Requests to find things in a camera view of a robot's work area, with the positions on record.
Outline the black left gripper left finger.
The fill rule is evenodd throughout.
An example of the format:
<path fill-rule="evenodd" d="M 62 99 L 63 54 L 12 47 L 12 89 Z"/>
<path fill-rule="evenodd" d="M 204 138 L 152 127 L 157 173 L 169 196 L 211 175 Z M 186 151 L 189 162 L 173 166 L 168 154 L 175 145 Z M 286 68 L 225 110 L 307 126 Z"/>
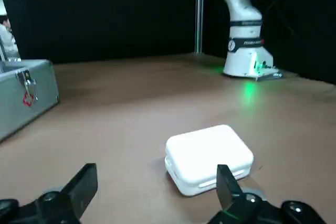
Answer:
<path fill-rule="evenodd" d="M 48 191 L 28 204 L 1 199 L 1 223 L 81 223 L 97 191 L 97 165 L 86 163 L 61 190 Z"/>

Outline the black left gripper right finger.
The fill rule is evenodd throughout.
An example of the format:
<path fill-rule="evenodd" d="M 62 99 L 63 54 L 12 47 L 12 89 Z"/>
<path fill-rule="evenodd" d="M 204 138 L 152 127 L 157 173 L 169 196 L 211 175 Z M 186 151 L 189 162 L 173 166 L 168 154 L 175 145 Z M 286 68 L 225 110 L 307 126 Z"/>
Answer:
<path fill-rule="evenodd" d="M 325 223 L 309 205 L 286 200 L 276 207 L 256 193 L 244 192 L 227 165 L 217 166 L 216 193 L 222 209 L 209 221 L 219 223 Z"/>

